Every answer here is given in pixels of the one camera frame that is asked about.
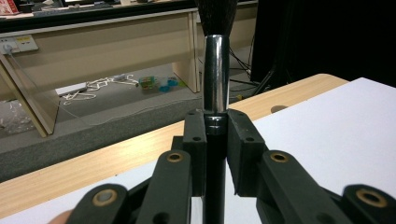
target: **desk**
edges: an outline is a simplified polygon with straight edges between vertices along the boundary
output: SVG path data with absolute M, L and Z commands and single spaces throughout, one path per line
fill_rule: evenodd
M 45 137 L 53 132 L 59 102 L 57 88 L 171 63 L 175 74 L 193 92 L 200 91 L 198 57 L 204 39 L 202 29 L 197 28 L 193 2 L 192 6 L 168 8 L 170 11 L 165 7 L 142 15 L 135 15 L 132 8 L 111 8 L 112 13 L 106 9 L 100 11 L 103 16 L 92 12 L 88 21 L 84 21 L 83 14 L 68 18 L 75 23 L 57 16 L 54 22 L 44 18 L 45 27 L 41 28 L 29 19 L 24 19 L 28 30 L 21 30 L 21 25 L 15 31 L 0 28 L 7 30 L 0 37 L 31 35 L 38 45 L 38 50 L 15 53 L 18 63 L 0 55 L 0 100 L 14 95 Z M 256 1 L 238 5 L 231 34 L 233 48 L 250 45 L 256 8 Z
M 230 107 L 256 120 L 270 115 L 276 105 L 296 105 L 346 83 L 338 77 L 316 75 Z M 173 136 L 183 134 L 183 124 L 181 121 L 1 183 L 0 218 L 158 159 L 170 149 Z

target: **black bristles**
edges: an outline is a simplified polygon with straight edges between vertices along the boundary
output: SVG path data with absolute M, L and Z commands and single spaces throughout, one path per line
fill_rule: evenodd
M 233 28 L 238 0 L 195 0 L 204 35 L 227 35 Z

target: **red object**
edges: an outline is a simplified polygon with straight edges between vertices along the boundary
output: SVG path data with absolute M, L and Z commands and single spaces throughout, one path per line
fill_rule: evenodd
M 13 0 L 0 0 L 0 15 L 14 15 L 20 13 Z

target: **silver ferrule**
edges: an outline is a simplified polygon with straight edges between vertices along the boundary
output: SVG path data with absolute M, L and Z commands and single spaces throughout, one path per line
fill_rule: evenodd
M 230 37 L 205 37 L 203 102 L 206 114 L 222 114 L 228 109 Z

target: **brush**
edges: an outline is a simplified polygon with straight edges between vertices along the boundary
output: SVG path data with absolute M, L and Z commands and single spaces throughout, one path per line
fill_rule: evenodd
M 205 35 L 203 111 L 207 139 L 205 224 L 224 223 L 225 158 L 230 71 L 230 33 L 238 0 L 195 0 Z

